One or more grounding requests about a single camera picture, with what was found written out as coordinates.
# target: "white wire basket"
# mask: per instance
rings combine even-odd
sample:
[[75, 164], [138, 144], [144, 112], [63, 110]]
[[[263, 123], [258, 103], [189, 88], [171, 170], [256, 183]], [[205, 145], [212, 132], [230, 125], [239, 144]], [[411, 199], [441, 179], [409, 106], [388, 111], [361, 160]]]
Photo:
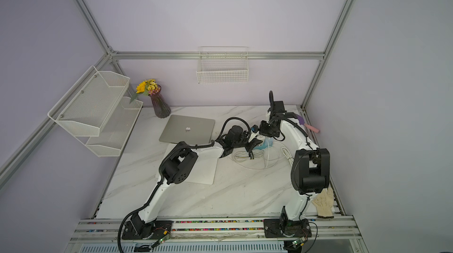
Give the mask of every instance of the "white wire basket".
[[129, 86], [129, 78], [112, 71], [95, 70], [57, 118], [72, 136], [99, 136]]
[[85, 143], [85, 146], [98, 157], [121, 155], [143, 105], [139, 100], [129, 102], [129, 97], [122, 97], [100, 135], [90, 137]]
[[247, 82], [249, 63], [246, 47], [222, 47], [242, 49], [240, 52], [201, 52], [197, 78], [200, 84]]

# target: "laptop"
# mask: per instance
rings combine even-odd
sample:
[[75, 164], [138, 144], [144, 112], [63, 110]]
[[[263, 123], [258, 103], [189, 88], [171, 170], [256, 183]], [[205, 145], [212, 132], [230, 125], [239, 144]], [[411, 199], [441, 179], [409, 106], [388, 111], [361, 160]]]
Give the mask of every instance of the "laptop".
[[159, 141], [190, 145], [208, 144], [214, 129], [215, 120], [172, 114], [162, 132]]

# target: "white mesh shelf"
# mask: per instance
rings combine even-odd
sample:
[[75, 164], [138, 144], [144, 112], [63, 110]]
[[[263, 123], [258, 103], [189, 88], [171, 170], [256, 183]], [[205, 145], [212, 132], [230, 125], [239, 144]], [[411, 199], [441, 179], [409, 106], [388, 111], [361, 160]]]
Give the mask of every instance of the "white mesh shelf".
[[97, 71], [55, 122], [72, 136], [99, 136], [129, 86], [129, 78], [111, 71]]
[[247, 52], [200, 52], [197, 78], [200, 84], [247, 82]]
[[105, 128], [97, 137], [90, 137], [85, 144], [98, 157], [117, 157], [121, 154], [143, 102], [122, 97]]

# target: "sunflower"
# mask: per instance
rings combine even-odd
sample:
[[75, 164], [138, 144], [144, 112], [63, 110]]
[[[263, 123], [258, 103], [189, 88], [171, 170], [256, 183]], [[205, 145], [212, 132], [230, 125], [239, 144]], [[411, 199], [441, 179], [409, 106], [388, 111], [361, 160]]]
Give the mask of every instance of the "sunflower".
[[146, 86], [146, 81], [143, 81], [137, 86], [137, 94], [144, 92], [144, 87]]

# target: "white glove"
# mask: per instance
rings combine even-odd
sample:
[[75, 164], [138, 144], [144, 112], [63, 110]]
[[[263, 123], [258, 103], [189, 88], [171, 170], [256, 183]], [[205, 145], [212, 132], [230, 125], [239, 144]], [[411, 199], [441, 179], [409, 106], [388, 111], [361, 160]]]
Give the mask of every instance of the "white glove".
[[327, 189], [324, 188], [323, 191], [313, 199], [312, 203], [316, 206], [319, 217], [333, 218], [333, 189], [330, 186]]

